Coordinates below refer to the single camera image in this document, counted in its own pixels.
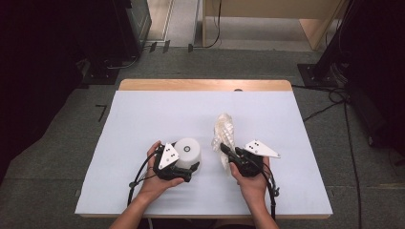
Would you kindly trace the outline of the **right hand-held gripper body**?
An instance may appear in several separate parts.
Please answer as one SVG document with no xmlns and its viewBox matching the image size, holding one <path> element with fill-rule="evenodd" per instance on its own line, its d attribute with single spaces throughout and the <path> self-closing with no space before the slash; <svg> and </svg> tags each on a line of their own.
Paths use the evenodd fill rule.
<svg viewBox="0 0 405 229">
<path fill-rule="evenodd" d="M 243 177 L 256 177 L 263 170 L 263 157 L 280 158 L 280 154 L 276 153 L 270 147 L 260 140 L 252 140 L 244 145 L 244 154 L 238 156 L 237 168 Z"/>
</svg>

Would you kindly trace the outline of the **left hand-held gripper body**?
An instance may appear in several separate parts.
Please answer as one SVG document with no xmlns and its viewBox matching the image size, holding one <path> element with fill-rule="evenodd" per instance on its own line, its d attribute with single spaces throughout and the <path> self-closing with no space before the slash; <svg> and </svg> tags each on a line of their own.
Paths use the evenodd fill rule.
<svg viewBox="0 0 405 229">
<path fill-rule="evenodd" d="M 181 171 L 176 167 L 179 159 L 180 155 L 172 144 L 166 143 L 164 146 L 159 146 L 156 150 L 153 171 L 158 178 L 164 180 L 182 177 Z"/>
</svg>

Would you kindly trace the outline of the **white cylinder speaker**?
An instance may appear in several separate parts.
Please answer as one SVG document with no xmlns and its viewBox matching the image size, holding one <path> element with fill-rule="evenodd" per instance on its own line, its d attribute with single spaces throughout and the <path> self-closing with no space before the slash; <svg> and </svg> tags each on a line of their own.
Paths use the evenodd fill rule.
<svg viewBox="0 0 405 229">
<path fill-rule="evenodd" d="M 179 154 L 176 166 L 181 169 L 196 172 L 202 160 L 201 146 L 195 138 L 186 137 L 178 140 L 174 145 Z"/>
</svg>

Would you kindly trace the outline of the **white waffle cloth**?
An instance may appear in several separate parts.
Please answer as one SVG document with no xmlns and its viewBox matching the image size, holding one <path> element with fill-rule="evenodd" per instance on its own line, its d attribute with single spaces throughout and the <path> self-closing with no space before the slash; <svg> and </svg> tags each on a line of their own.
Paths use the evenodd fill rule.
<svg viewBox="0 0 405 229">
<path fill-rule="evenodd" d="M 235 152 L 233 120 L 232 117 L 226 113 L 220 114 L 217 118 L 214 125 L 214 137 L 211 146 L 213 151 L 219 154 L 225 172 L 230 175 L 229 159 L 221 150 L 222 143 L 230 148 L 232 153 Z"/>
</svg>

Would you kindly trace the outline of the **person's left hand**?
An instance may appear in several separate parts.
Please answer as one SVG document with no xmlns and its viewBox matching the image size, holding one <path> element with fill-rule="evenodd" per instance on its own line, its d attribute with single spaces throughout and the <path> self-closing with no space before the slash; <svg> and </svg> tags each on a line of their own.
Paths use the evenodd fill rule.
<svg viewBox="0 0 405 229">
<path fill-rule="evenodd" d="M 155 142 L 151 148 L 148 150 L 147 155 L 151 158 L 147 162 L 147 179 L 142 182 L 142 186 L 135 197 L 136 201 L 140 201 L 143 204 L 150 204 L 156 200 L 161 194 L 163 194 L 167 189 L 176 187 L 183 183 L 181 177 L 177 177 L 171 180 L 164 180 L 158 178 L 154 171 L 153 166 L 155 163 L 154 152 L 160 146 L 160 141 Z"/>
</svg>

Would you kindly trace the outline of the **person's right hand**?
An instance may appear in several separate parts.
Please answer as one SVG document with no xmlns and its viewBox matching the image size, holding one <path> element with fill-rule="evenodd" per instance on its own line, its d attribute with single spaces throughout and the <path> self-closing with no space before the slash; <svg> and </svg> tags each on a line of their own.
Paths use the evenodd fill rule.
<svg viewBox="0 0 405 229">
<path fill-rule="evenodd" d="M 229 163 L 231 175 L 237 180 L 247 205 L 265 205 L 267 181 L 262 175 L 243 177 L 236 164 Z"/>
</svg>

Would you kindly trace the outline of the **white table mat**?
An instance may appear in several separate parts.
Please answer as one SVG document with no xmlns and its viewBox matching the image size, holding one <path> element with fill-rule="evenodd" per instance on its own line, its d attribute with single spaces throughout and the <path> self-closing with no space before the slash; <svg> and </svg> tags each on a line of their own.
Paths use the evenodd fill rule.
<svg viewBox="0 0 405 229">
<path fill-rule="evenodd" d="M 233 177 L 212 150 L 219 115 L 231 115 L 237 146 L 258 139 L 278 153 L 270 168 L 280 189 L 277 219 L 326 219 L 332 209 L 291 92 L 116 92 L 79 197 L 82 217 L 115 217 L 156 141 L 193 137 L 202 162 L 188 183 L 164 192 L 149 218 L 241 218 L 249 211 Z"/>
</svg>

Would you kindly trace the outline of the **person's dark clothing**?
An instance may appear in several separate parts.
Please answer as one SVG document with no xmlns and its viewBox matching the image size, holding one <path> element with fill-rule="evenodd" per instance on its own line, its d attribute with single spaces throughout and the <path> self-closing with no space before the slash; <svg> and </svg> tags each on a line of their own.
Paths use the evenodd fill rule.
<svg viewBox="0 0 405 229">
<path fill-rule="evenodd" d="M 256 229 L 241 223 L 220 224 L 218 219 L 142 219 L 137 229 Z"/>
</svg>

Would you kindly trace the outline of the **light wooden desk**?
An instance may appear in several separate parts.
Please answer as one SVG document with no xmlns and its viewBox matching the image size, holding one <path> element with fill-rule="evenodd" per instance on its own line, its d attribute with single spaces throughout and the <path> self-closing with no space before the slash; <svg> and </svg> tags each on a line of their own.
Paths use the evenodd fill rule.
<svg viewBox="0 0 405 229">
<path fill-rule="evenodd" d="M 207 17 L 298 19 L 313 50 L 317 50 L 333 20 L 350 0 L 202 0 L 202 43 Z"/>
</svg>

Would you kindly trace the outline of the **dark curtain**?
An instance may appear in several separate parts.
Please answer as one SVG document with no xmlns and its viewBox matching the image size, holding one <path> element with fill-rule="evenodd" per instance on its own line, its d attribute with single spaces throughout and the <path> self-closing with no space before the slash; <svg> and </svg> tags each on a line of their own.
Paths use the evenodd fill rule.
<svg viewBox="0 0 405 229">
<path fill-rule="evenodd" d="M 0 0 L 0 184 L 47 131 L 82 74 L 107 55 L 112 0 Z"/>
<path fill-rule="evenodd" d="M 350 82 L 383 119 L 375 134 L 405 156 L 405 0 L 361 0 L 348 41 Z"/>
</svg>

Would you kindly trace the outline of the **black stand base plate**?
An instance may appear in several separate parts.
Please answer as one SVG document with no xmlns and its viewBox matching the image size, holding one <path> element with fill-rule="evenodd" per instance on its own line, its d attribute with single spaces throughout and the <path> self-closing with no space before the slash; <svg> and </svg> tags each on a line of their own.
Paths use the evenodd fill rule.
<svg viewBox="0 0 405 229">
<path fill-rule="evenodd" d="M 330 68 L 321 64 L 298 64 L 299 73 L 306 87 L 337 87 Z"/>
<path fill-rule="evenodd" d="M 98 68 L 86 61 L 83 69 L 82 83 L 86 85 L 114 85 L 119 69 Z"/>
</svg>

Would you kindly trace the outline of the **black stand post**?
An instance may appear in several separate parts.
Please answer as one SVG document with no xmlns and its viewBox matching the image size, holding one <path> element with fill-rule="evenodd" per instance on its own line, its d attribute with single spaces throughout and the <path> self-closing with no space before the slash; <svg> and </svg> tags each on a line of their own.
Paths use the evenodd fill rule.
<svg viewBox="0 0 405 229">
<path fill-rule="evenodd" d="M 313 79 L 324 83 L 327 80 L 327 73 L 333 61 L 345 52 L 343 50 L 343 36 L 352 27 L 352 20 L 357 15 L 361 5 L 365 0 L 350 0 L 348 8 L 344 14 L 340 27 L 331 40 L 330 44 L 322 54 L 320 60 L 315 64 L 312 70 Z"/>
</svg>

